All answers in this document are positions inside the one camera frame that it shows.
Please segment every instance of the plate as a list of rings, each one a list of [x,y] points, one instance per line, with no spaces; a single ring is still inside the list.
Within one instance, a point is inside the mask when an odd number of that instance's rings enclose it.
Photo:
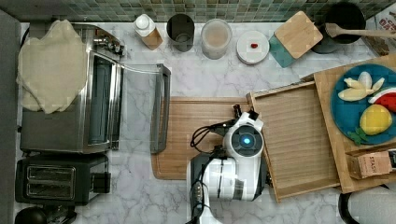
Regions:
[[[246,64],[256,64],[264,60],[270,49],[267,37],[258,31],[249,31],[239,37],[236,43],[236,54],[239,60]]]
[[[347,71],[338,81],[335,83],[334,89],[331,96],[331,111],[332,118],[338,129],[348,138],[348,132],[355,132],[355,128],[360,127],[360,120],[363,111],[371,104],[368,102],[369,98],[373,95],[367,96],[364,99],[354,102],[343,101],[338,97],[338,93],[348,88],[344,82],[344,78],[351,77],[358,80],[361,72],[368,72],[373,80],[373,84],[376,83],[381,77],[385,79],[381,89],[386,87],[396,87],[396,73],[389,68],[378,65],[378,64],[362,64],[351,68]],[[392,115],[392,124],[390,127],[379,134],[367,135],[367,142],[362,141],[364,145],[376,145],[387,142],[396,136],[396,114],[390,112]]]

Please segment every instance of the marble countertop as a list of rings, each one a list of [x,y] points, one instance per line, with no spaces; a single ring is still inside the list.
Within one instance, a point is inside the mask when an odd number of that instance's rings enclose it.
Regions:
[[[314,72],[374,58],[359,40],[332,54],[307,52],[287,68],[272,55],[263,62],[245,65],[236,56],[236,41],[246,31],[257,30],[270,38],[282,23],[232,23],[233,40],[226,55],[207,59],[201,50],[203,24],[195,24],[194,46],[188,52],[173,49],[165,24],[157,27],[163,43],[148,49],[134,32],[131,23],[93,23],[123,41],[128,48],[126,64],[163,63],[172,71],[171,96],[245,97],[250,91],[262,91],[289,85]],[[152,173],[149,154],[149,123],[152,83],[147,77],[126,77],[120,128],[120,150],[108,152],[111,162],[112,190],[87,206],[78,207],[77,224],[186,223],[189,195],[186,181],[160,180]],[[276,203],[266,188],[254,202],[211,202],[216,218],[223,223],[344,223],[337,211],[339,191],[324,189],[291,197]],[[27,204],[17,203],[15,214]]]

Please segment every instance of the yellow lemon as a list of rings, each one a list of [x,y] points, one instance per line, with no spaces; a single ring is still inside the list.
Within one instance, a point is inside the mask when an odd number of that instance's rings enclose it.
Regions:
[[[384,132],[392,123],[392,116],[382,105],[370,105],[361,115],[361,128],[367,135]]]

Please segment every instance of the black container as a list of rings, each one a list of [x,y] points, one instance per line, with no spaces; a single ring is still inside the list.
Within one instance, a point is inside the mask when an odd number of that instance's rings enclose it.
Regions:
[[[336,23],[341,28],[348,30],[364,30],[366,28],[366,20],[359,7],[348,2],[334,4],[326,12],[324,19],[316,23],[323,34],[323,39],[312,48],[316,53],[332,53],[342,45],[353,43],[361,38],[360,35],[330,37],[326,31],[326,22]]]
[[[189,51],[194,43],[194,21],[187,15],[176,14],[166,24],[171,43],[182,52]]]

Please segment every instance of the white robot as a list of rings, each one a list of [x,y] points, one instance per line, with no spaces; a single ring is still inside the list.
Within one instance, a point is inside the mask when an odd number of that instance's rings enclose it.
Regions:
[[[236,106],[235,116],[239,118],[200,128],[192,137],[191,146],[201,153],[187,167],[191,187],[188,223],[220,223],[211,213],[209,198],[253,201],[262,194],[267,174],[262,158],[263,123],[254,111],[242,114]],[[210,132],[222,135],[223,145],[205,153],[197,145]],[[204,136],[195,143],[200,134]]]

